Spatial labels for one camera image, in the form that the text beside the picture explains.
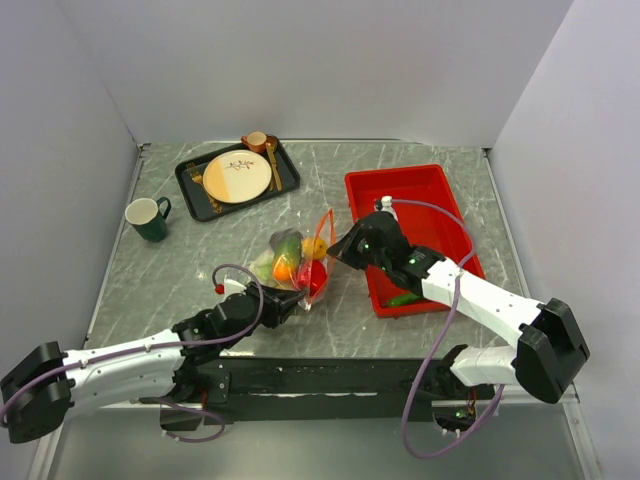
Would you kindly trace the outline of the small yellow orange fruit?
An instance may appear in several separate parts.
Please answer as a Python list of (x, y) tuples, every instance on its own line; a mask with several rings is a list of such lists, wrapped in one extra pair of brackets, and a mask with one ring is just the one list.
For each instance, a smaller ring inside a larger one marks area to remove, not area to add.
[(305, 260), (322, 261), (327, 255), (327, 243), (321, 237), (306, 237), (302, 242), (302, 254)]

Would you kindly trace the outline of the red bell pepper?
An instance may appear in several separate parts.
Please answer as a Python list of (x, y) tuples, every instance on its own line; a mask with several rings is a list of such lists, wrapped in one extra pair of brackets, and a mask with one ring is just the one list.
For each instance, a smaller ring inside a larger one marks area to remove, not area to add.
[(326, 281), (327, 271), (321, 261), (307, 262), (298, 271), (298, 286), (306, 289), (311, 296), (316, 295), (324, 287)]

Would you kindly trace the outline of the clear zip top bag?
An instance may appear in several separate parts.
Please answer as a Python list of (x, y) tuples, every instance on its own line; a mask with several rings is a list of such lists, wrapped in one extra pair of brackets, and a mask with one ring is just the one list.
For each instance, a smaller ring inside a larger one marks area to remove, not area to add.
[(299, 305), (310, 311), (328, 286), (334, 263), (328, 248), (335, 240), (334, 210), (330, 208), (311, 229), (272, 233), (267, 248), (250, 262), (249, 270), (263, 285), (301, 292)]

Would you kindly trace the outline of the white cauliflower with leaves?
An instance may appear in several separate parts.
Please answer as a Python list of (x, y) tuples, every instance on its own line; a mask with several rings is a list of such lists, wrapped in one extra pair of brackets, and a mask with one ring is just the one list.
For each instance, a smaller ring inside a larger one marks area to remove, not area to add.
[(262, 252), (249, 265), (249, 270), (264, 285), (267, 285), (273, 281), (273, 276), (272, 276), (273, 258), (274, 258), (273, 252), (271, 250), (267, 250)]

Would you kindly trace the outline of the green orange mango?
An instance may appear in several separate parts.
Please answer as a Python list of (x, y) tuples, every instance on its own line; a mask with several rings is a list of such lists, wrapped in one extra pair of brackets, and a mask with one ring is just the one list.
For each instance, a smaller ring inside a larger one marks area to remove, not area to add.
[(291, 283), (302, 260), (302, 241), (282, 242), (274, 251), (272, 276), (279, 283)]

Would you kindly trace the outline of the dark red apple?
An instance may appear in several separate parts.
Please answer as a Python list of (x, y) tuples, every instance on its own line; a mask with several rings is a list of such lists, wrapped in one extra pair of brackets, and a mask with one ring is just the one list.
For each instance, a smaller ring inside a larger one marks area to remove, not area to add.
[(298, 230), (293, 228), (280, 230), (270, 236), (269, 246), (273, 251), (275, 251), (282, 242), (290, 239), (295, 239), (298, 243), (300, 243), (303, 239), (303, 235)]

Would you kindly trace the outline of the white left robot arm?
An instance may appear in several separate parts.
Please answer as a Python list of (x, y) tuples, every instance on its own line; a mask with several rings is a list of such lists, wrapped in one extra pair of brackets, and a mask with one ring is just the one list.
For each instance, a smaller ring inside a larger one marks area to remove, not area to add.
[(250, 283), (226, 289), (212, 309), (149, 337), (67, 350), (47, 342), (1, 380), (1, 426), (13, 444), (40, 439), (83, 413), (133, 399), (184, 402), (205, 385), (198, 368), (260, 326), (282, 325), (304, 292)]

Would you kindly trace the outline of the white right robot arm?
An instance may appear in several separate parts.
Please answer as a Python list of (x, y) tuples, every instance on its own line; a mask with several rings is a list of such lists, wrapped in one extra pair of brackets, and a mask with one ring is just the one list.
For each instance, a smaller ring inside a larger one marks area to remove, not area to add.
[(397, 287), (446, 305), (493, 331), (503, 347), (457, 346), (439, 364), (439, 390), (460, 398), (476, 385), (519, 385), (557, 403), (590, 357), (571, 308), (510, 293), (426, 246), (413, 245), (387, 212), (360, 220), (328, 254), (345, 265), (375, 267)]

